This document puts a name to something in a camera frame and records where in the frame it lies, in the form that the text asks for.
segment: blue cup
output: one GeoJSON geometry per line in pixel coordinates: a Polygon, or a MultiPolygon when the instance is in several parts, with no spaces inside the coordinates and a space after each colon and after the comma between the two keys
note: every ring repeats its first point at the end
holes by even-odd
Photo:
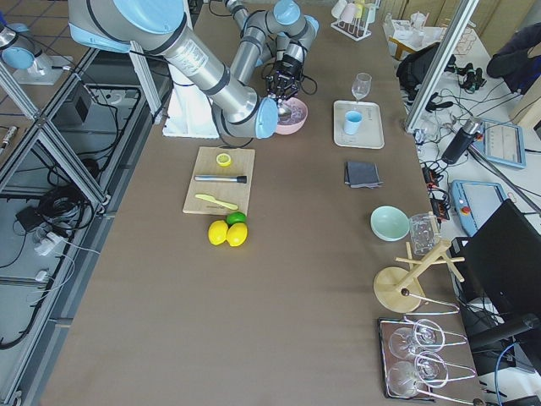
{"type": "Polygon", "coordinates": [[[363,114],[355,110],[350,110],[346,112],[346,117],[344,119],[344,133],[347,135],[354,135],[357,133],[361,122],[363,121],[363,114]]]}

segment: light green bowl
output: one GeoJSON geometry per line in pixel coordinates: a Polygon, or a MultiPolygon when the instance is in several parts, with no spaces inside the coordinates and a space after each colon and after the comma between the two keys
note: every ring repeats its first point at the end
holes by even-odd
{"type": "Polygon", "coordinates": [[[372,211],[370,227],[384,241],[398,241],[409,233],[409,220],[396,207],[382,206],[372,211]]]}

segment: metal muddler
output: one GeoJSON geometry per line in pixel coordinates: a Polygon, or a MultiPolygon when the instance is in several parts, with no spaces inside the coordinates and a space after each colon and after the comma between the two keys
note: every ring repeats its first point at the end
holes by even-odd
{"type": "Polygon", "coordinates": [[[234,182],[245,184],[248,182],[247,176],[217,176],[217,175],[194,175],[194,180],[199,182],[234,182]]]}

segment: wooden cutting board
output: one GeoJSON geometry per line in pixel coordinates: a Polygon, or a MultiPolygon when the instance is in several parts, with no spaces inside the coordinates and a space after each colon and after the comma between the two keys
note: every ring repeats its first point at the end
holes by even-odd
{"type": "Polygon", "coordinates": [[[184,213],[191,214],[217,214],[227,215],[233,210],[210,203],[209,201],[196,199],[195,195],[203,193],[212,195],[218,200],[238,205],[238,211],[248,214],[250,188],[252,186],[252,173],[254,171],[255,150],[224,149],[201,146],[195,160],[194,172],[189,183],[188,193],[184,201],[184,213]],[[232,163],[228,167],[220,167],[216,163],[216,156],[221,153],[231,156],[232,163]],[[248,177],[246,184],[225,182],[196,182],[195,175],[220,175],[248,177]]]}

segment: lime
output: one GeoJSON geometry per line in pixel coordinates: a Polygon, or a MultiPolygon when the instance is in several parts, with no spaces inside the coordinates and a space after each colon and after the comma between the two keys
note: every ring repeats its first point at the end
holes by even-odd
{"type": "Polygon", "coordinates": [[[235,211],[234,213],[230,213],[226,217],[226,223],[232,226],[233,224],[237,224],[238,222],[246,222],[246,215],[240,211],[235,211]]]}

